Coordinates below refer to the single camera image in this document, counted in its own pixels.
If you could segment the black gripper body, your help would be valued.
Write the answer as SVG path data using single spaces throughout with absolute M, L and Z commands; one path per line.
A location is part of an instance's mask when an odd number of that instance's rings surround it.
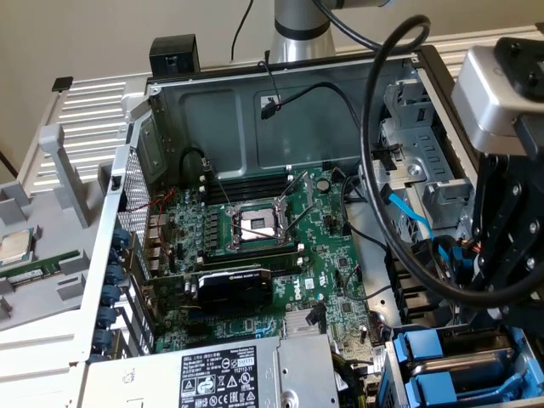
M 542 114 L 521 114 L 516 121 L 516 134 L 531 160 L 543 159 Z

